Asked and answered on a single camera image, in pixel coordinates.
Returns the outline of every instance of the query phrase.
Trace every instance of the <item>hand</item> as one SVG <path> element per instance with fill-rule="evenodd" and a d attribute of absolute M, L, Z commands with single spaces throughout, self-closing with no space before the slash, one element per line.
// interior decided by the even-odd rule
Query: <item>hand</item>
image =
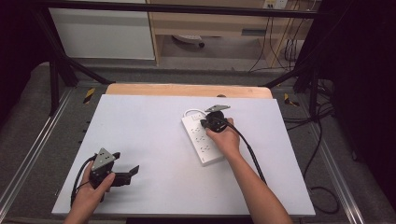
<path fill-rule="evenodd" d="M 93 162 L 91 161 L 87 168 L 85 168 L 81 184 L 88 183 L 79 188 L 72 209 L 64 223 L 86 223 L 101 201 L 102 196 L 110 189 L 114 181 L 116 174 L 111 173 L 103 180 L 97 189 L 94 189 L 89 183 L 92 165 Z"/>
<path fill-rule="evenodd" d="M 227 119 L 233 125 L 233 119 Z M 215 133 L 206 128 L 206 135 L 209 136 L 218 146 L 219 150 L 228 159 L 233 156 L 240 156 L 239 153 L 239 135 L 232 128 L 227 127 L 221 133 Z"/>

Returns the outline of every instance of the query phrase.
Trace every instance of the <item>white power strip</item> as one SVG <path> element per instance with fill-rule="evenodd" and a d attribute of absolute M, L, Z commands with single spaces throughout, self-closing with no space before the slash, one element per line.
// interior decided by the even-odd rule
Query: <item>white power strip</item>
<path fill-rule="evenodd" d="M 216 144 L 206 135 L 204 127 L 201 125 L 204 115 L 201 113 L 193 114 L 182 118 L 187 134 L 195 147 L 195 151 L 203 166 L 219 161 L 224 158 Z"/>

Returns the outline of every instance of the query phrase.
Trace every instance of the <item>white cabinet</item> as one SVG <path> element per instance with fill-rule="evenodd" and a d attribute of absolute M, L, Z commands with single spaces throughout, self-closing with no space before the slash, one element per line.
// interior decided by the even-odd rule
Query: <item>white cabinet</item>
<path fill-rule="evenodd" d="M 51 8 L 50 13 L 70 57 L 155 60 L 147 12 Z"/>

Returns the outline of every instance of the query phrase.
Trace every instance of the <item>person's left hand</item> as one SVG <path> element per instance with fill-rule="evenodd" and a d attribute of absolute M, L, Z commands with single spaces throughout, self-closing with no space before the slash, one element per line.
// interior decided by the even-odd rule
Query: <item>person's left hand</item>
<path fill-rule="evenodd" d="M 67 215 L 64 223 L 86 223 L 101 201 L 102 196 L 110 189 L 111 184 L 116 177 L 116 174 L 114 173 L 109 174 L 99 187 L 94 189 L 89 183 L 92 165 L 93 162 L 91 161 L 87 168 L 85 168 L 84 175 L 82 176 L 80 183 L 84 185 L 78 189 L 76 199 L 74 200 L 69 215 Z"/>

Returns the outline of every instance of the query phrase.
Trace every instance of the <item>white table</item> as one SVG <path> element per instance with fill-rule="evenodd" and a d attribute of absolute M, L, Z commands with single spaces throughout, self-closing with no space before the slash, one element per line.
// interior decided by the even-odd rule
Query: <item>white table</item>
<path fill-rule="evenodd" d="M 101 147 L 120 152 L 114 172 L 140 165 L 130 186 L 112 188 L 95 214 L 116 217 L 248 215 L 227 161 L 201 166 L 181 122 L 191 108 L 230 105 L 226 117 L 255 151 L 268 186 L 291 216 L 315 214 L 276 100 L 188 96 L 103 95 L 52 210 L 69 212 L 81 164 Z M 255 170 L 243 141 L 240 150 Z"/>

